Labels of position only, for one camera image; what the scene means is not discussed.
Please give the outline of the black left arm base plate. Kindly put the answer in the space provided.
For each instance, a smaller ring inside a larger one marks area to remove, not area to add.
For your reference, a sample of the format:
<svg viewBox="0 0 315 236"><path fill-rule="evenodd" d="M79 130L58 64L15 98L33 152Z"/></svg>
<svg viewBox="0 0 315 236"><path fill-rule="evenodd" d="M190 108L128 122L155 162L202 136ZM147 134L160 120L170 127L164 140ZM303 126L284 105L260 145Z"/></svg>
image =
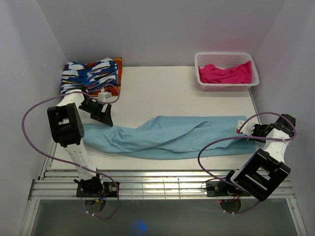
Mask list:
<svg viewBox="0 0 315 236"><path fill-rule="evenodd" d="M101 195L95 196L91 193L84 192L81 187L77 187L75 196L78 198L101 198L101 197L108 197L108 198L116 198L117 191L120 188L120 182L116 182L116 185L113 182L104 181L103 182L104 190Z"/></svg>

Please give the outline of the light blue trousers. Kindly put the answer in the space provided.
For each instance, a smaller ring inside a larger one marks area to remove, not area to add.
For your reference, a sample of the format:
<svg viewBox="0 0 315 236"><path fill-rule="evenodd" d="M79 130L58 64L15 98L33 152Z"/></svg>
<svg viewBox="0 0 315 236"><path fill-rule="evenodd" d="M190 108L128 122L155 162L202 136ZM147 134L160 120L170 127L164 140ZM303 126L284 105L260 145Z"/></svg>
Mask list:
<svg viewBox="0 0 315 236"><path fill-rule="evenodd" d="M84 144L99 151L129 157L180 160L253 154L254 142L237 136L245 116L155 117L137 128L84 124Z"/></svg>

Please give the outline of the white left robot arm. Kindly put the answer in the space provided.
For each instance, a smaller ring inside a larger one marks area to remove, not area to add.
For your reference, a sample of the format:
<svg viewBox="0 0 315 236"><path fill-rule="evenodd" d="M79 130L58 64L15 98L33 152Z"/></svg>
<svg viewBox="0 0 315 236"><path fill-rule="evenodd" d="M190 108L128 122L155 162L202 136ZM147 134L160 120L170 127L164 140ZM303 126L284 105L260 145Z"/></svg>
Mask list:
<svg viewBox="0 0 315 236"><path fill-rule="evenodd" d="M84 127L78 109L105 125L113 126L113 122L111 105L100 103L87 96L87 93L84 86L68 90L58 105L47 109L47 115L54 142L63 147L76 164L79 179L75 182L83 192L98 197L104 192L104 184L85 149Z"/></svg>

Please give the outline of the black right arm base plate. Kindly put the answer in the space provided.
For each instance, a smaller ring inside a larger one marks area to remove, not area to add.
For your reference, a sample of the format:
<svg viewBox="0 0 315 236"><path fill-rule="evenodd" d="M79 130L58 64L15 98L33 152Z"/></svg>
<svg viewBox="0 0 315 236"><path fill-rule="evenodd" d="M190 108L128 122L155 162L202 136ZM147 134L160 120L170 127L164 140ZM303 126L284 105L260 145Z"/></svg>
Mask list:
<svg viewBox="0 0 315 236"><path fill-rule="evenodd" d="M209 180L205 187L208 197L249 197L250 193L242 189L237 189L223 181Z"/></svg>

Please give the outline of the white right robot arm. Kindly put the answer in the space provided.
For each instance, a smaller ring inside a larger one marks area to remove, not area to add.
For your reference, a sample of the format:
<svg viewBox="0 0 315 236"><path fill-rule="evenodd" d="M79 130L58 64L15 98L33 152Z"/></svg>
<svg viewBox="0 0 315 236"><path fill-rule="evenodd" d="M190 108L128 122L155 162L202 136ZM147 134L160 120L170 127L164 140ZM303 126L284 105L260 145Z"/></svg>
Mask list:
<svg viewBox="0 0 315 236"><path fill-rule="evenodd" d="M296 118L282 114L274 123L260 125L239 120L237 131L249 137L263 137L264 143L253 156L237 170L229 172L222 183L227 195L234 195L239 190L247 191L259 201L265 201L290 174L291 168L284 163L284 154L294 136Z"/></svg>

